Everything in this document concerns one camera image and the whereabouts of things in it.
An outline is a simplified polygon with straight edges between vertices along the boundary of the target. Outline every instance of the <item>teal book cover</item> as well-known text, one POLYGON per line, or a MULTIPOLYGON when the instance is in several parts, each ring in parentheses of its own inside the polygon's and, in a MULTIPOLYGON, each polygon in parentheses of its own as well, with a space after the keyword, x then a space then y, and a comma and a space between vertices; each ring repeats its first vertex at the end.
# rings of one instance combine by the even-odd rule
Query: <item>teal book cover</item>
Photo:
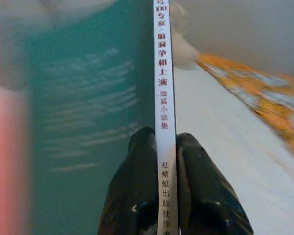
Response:
POLYGON ((153 1, 118 0, 24 46, 32 234, 94 235, 131 135, 154 128, 153 1))

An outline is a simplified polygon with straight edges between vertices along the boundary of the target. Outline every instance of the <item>white surface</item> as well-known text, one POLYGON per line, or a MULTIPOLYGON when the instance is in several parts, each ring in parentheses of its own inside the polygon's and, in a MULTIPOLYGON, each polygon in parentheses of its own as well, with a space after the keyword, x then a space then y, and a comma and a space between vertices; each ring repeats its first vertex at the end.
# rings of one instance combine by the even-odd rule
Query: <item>white surface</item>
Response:
POLYGON ((294 76, 294 0, 178 0, 189 40, 267 72, 294 76))
POLYGON ((174 68, 177 133, 189 132, 234 187, 255 235, 294 235, 294 158, 197 65, 174 68))

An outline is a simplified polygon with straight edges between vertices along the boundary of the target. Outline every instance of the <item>orange object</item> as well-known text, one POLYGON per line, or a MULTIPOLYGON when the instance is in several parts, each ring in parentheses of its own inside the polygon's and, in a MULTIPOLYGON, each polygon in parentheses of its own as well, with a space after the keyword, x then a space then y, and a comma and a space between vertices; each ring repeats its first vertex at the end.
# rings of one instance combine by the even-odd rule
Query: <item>orange object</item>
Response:
POLYGON ((257 113, 294 154, 294 78, 271 75, 226 58, 202 54, 198 64, 257 113))

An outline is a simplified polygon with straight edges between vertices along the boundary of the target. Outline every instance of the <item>wall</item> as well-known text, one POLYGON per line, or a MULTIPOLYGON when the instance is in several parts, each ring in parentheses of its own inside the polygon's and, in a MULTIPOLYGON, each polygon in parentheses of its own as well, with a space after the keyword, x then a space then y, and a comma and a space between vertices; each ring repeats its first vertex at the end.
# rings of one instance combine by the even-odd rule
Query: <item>wall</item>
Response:
POLYGON ((294 0, 180 0, 187 40, 267 72, 294 76, 294 0))

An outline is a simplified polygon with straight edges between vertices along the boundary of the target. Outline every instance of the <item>finger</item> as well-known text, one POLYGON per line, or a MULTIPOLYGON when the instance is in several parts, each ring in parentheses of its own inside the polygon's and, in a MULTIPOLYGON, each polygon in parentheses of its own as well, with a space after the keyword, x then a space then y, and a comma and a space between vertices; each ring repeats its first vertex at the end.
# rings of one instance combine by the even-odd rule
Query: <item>finger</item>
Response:
POLYGON ((184 172, 179 177, 179 194, 187 194, 184 190, 188 190, 191 201, 191 208, 181 214, 187 217, 181 220, 184 221, 182 234, 253 234, 232 186, 198 141, 191 134, 183 133, 177 137, 177 146, 178 167, 184 172))
POLYGON ((155 231, 158 220, 157 150, 154 131, 132 135, 128 155, 110 182, 99 235, 137 235, 155 231))

